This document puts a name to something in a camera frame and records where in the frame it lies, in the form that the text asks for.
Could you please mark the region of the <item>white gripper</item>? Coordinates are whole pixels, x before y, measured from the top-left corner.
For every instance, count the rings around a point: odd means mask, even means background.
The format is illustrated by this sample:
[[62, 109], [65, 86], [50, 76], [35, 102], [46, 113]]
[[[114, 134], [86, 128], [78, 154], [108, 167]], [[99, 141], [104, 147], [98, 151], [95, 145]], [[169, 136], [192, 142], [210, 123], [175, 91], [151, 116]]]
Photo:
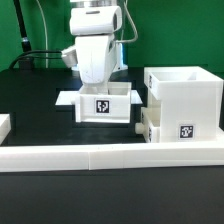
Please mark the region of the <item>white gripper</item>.
[[109, 80], [117, 64], [114, 33], [121, 25], [119, 6], [71, 10], [70, 32], [75, 36], [78, 67], [84, 84], [101, 84]]

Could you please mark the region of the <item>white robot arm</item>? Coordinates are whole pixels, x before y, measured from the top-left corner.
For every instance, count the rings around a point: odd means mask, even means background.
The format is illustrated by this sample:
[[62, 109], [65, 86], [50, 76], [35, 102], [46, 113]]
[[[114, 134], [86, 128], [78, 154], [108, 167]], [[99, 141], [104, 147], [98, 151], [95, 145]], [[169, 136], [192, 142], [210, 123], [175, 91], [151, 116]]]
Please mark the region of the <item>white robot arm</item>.
[[70, 32], [75, 36], [77, 64], [84, 84], [107, 83], [120, 57], [120, 44], [137, 40], [117, 40], [122, 27], [122, 9], [117, 0], [70, 0]]

